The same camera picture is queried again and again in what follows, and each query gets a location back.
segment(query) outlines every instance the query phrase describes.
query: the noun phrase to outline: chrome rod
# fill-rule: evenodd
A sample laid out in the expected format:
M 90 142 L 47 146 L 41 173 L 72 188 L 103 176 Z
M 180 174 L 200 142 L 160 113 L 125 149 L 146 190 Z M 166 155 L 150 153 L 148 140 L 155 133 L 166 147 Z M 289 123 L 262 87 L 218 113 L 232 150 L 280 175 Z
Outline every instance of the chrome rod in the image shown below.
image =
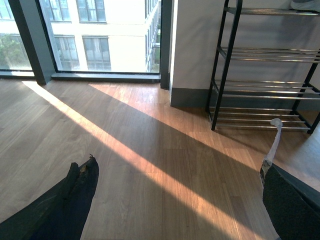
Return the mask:
M 217 123 L 216 126 L 220 127 L 233 127 L 233 128 L 264 128 L 264 129 L 276 129 L 275 126 L 254 126 L 254 125 L 229 125 Z M 310 130 L 309 127 L 294 127 L 294 126 L 283 126 L 282 129 L 296 129 L 296 130 Z
M 235 14 L 235 7 L 225 7 L 225 11 Z M 275 15 L 275 16 L 285 16 L 285 15 L 303 15 L 303 16 L 319 16 L 320 14 L 315 11 L 297 11 L 293 9 L 275 9 L 275 8 L 242 8 L 241 14 L 244 15 Z
M 221 47 L 223 50 L 228 50 L 228 47 Z M 308 54 L 314 53 L 315 55 L 320 55 L 319 50 L 314 49 L 287 49 L 287 48 L 261 48 L 261 47 L 234 47 L 232 52 L 254 52 L 258 51 L 259 53 L 300 53 L 300 54 Z
M 237 93 L 270 93 L 270 94 L 311 94 L 319 95 L 320 92 L 300 92 L 300 91 L 262 91 L 262 90 L 229 90 L 229 92 Z
M 296 62 L 296 63 L 310 63 L 316 64 L 319 63 L 317 60 L 296 60 L 296 59 L 261 59 L 261 58 L 237 58 L 232 57 L 233 60 L 238 61 L 256 61 L 256 62 Z
M 265 120 L 265 119 L 239 119 L 239 118 L 219 118 L 218 120 L 221 121 L 240 121 L 240 122 L 271 122 L 272 120 Z M 294 124 L 304 124 L 305 121 L 288 121 L 288 120 L 281 120 L 283 123 L 294 123 Z
M 224 94 L 223 96 L 227 98 L 320 100 L 320 97 L 298 97 L 298 96 L 255 96 L 255 95 L 233 95 L 233 94 Z
M 227 82 L 239 82 L 239 83 L 272 83 L 272 84 L 304 84 L 304 82 L 297 81 L 251 81 L 251 80 L 227 80 Z
M 261 110 L 261 111 L 288 111 L 291 112 L 292 109 L 276 109 L 276 108 L 246 108 L 246 107 L 227 107 L 222 106 L 220 109 L 237 109 L 237 110 Z
M 225 84 L 225 87 L 246 87 L 246 88 L 276 88 L 276 89 L 312 89 L 312 87 L 306 86 L 271 86 L 271 85 L 232 85 L 232 84 Z
M 227 114 L 227 115 L 249 115 L 249 116 L 280 116 L 280 117 L 299 117 L 299 115 L 291 115 L 291 114 L 272 114 L 272 113 L 246 113 L 246 112 L 226 112 L 220 111 L 219 114 Z

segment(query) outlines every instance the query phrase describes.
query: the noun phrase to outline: building window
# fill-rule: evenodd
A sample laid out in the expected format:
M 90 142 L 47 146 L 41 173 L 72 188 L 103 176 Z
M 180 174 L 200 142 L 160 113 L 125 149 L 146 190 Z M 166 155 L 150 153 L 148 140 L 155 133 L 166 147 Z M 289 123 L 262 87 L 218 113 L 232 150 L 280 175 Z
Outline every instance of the building window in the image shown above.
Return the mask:
M 105 22 L 104 0 L 77 0 L 79 19 L 82 22 Z
M 44 0 L 44 8 L 51 21 L 70 21 L 67 0 Z
M 64 71 L 79 69 L 79 59 L 73 36 L 55 36 L 61 66 Z
M 31 70 L 30 62 L 19 34 L 0 35 L 0 69 Z
M 106 37 L 83 37 L 88 70 L 111 71 L 109 43 Z
M 0 19 L 14 19 L 8 0 L 0 0 Z

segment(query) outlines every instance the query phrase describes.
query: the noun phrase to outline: gray baseboard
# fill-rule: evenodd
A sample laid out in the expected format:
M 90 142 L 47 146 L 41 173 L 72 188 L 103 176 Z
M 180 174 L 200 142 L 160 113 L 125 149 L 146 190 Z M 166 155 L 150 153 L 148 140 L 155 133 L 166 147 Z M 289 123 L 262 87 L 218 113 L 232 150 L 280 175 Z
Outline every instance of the gray baseboard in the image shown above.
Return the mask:
M 207 89 L 172 88 L 172 107 L 204 108 L 208 97 Z M 211 98 L 211 106 L 215 105 L 217 96 Z M 291 109 L 294 100 L 288 99 L 268 99 L 268 98 L 230 98 L 222 100 L 222 107 L 238 108 L 266 108 L 266 109 Z M 303 100 L 299 105 L 299 110 L 320 111 L 320 100 Z

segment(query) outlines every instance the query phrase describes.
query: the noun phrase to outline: window sill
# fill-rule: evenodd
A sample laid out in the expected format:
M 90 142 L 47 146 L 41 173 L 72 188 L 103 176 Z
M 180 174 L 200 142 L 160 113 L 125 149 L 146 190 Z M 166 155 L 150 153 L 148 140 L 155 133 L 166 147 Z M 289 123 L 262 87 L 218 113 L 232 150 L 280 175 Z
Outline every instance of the window sill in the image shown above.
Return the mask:
M 25 79 L 34 80 L 35 75 L 33 71 L 4 71 L 0 70 L 0 79 Z
M 107 24 L 106 21 L 79 21 L 81 24 Z
M 128 73 L 67 73 L 57 72 L 51 78 L 64 81 L 112 82 L 112 83 L 159 83 L 160 74 Z

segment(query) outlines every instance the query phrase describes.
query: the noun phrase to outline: white wall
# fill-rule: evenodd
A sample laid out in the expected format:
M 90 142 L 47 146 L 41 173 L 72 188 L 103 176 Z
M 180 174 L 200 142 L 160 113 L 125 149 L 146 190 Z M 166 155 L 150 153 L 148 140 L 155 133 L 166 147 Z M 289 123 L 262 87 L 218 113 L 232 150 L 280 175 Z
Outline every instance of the white wall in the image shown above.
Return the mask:
M 243 0 L 247 8 L 289 8 L 291 0 Z M 170 70 L 171 86 L 208 89 L 212 74 L 224 0 L 180 0 L 176 11 Z M 226 28 L 231 27 L 231 19 Z M 225 46 L 227 35 L 224 34 Z M 261 48 L 320 48 L 320 18 L 296 16 L 240 17 L 235 45 Z M 304 81 L 310 65 L 306 63 L 249 63 L 232 61 L 228 77 L 262 80 Z M 320 88 L 320 67 L 311 80 Z

